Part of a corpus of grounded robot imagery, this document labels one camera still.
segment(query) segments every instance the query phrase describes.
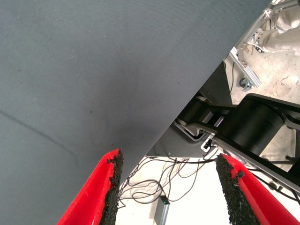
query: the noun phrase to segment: white floor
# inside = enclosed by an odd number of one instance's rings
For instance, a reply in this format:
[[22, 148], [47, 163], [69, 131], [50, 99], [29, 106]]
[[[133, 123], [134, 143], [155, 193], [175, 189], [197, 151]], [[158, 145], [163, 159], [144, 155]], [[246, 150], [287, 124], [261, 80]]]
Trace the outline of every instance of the white floor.
[[[291, 53], [258, 53], [251, 51], [246, 56], [250, 67], [262, 81], [257, 89], [253, 88], [243, 92], [239, 87], [239, 74], [235, 71], [232, 101], [238, 104], [248, 93], [259, 93], [272, 98], [300, 104], [300, 57]], [[229, 86], [232, 83], [231, 72], [228, 73]], [[271, 160], [284, 159], [285, 155], [293, 156], [295, 148], [295, 131], [282, 128], [268, 145], [261, 156]], [[151, 162], [135, 177], [136, 181], [145, 179], [158, 179], [161, 174], [163, 162]], [[215, 163], [205, 165], [198, 173], [194, 188], [184, 198], [170, 205], [166, 225], [215, 225], [229, 224], [227, 204], [216, 172]], [[188, 165], [186, 172], [196, 169], [196, 165]], [[174, 179], [172, 181], [171, 199], [176, 199], [185, 193], [193, 178], [189, 180]], [[299, 221], [300, 206], [275, 191], [270, 191]], [[134, 200], [125, 200], [125, 208], [118, 211], [117, 225], [154, 225], [156, 204], [139, 204]]]

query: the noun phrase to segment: gray cloth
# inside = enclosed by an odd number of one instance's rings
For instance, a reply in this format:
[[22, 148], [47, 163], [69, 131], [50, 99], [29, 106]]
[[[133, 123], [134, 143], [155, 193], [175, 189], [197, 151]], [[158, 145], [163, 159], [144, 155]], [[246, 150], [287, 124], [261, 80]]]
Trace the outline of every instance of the gray cloth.
[[117, 147], [124, 180], [268, 2], [2, 0], [0, 224], [54, 224]]

